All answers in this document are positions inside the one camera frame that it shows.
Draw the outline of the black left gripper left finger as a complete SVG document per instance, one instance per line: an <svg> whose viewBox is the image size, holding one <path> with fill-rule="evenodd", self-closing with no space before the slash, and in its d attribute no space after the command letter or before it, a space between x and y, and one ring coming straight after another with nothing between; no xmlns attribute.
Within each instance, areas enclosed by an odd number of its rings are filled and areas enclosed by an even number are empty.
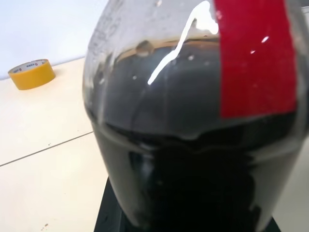
<svg viewBox="0 0 309 232"><path fill-rule="evenodd" d="M126 217L107 179L94 232L127 232Z"/></svg>

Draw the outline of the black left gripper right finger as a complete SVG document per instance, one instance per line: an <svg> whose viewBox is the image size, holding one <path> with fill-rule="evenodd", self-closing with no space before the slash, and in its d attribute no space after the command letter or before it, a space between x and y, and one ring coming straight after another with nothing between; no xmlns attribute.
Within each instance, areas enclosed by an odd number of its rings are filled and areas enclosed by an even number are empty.
<svg viewBox="0 0 309 232"><path fill-rule="evenodd" d="M274 217L269 212L262 212L262 231L263 232L280 231L280 228L277 225Z"/></svg>

